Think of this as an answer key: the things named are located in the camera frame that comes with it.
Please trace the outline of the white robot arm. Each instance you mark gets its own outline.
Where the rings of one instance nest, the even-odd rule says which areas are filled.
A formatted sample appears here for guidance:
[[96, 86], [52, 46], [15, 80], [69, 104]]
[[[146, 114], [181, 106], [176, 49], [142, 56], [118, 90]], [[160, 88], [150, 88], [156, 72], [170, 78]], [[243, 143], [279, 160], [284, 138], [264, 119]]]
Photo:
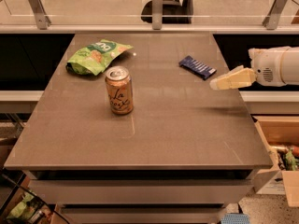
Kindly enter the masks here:
[[249, 49], [251, 68], [239, 65], [230, 72], [212, 79], [212, 90], [230, 90], [251, 86], [282, 87], [299, 85], [299, 48], [276, 47]]

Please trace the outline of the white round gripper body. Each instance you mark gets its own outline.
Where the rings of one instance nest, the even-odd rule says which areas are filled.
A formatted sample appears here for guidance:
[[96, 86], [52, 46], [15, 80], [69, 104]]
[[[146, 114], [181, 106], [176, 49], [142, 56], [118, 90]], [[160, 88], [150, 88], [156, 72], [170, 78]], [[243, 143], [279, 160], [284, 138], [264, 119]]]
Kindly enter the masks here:
[[259, 84], [271, 87], [286, 85], [281, 75], [281, 62], [288, 49], [288, 46], [271, 49], [249, 49], [251, 68], [254, 70], [256, 81]]

